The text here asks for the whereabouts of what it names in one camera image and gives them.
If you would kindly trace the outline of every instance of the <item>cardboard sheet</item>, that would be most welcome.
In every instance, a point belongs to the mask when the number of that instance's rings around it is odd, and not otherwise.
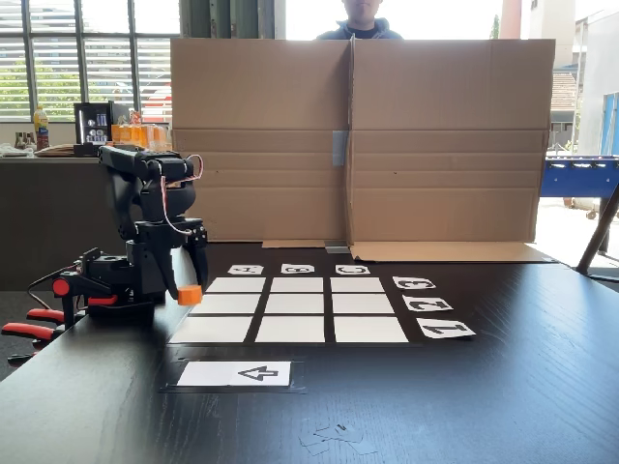
[[[205,160],[190,214],[210,241],[539,259],[492,243],[535,237],[554,41],[179,39],[171,51],[174,146]],[[490,251],[422,253],[429,241]]]
[[[359,242],[354,259],[376,262],[544,263],[552,258],[522,243]]]
[[[170,47],[176,129],[348,130],[345,41],[172,39]]]
[[[324,248],[324,240],[265,240],[263,248]]]

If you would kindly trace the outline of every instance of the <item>black table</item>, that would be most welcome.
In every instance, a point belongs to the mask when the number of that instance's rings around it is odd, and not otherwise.
[[[336,276],[351,257],[324,249],[216,245],[211,278],[232,264],[312,264]],[[470,339],[394,346],[167,345],[186,308],[152,326],[88,318],[0,384],[2,463],[615,463],[619,460],[619,295],[560,264],[374,264],[423,276]],[[186,359],[290,359],[303,392],[174,392]],[[378,448],[312,457],[298,436],[345,421]]]

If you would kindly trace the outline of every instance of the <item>juice bottle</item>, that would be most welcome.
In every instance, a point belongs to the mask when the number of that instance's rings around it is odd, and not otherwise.
[[[37,106],[35,111],[35,132],[37,133],[37,151],[49,146],[49,120],[43,106]]]

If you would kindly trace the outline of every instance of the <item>window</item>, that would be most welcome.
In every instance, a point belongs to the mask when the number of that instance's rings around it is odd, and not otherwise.
[[[32,121],[37,104],[70,122],[75,102],[108,101],[170,122],[179,33],[179,0],[0,0],[0,123]]]

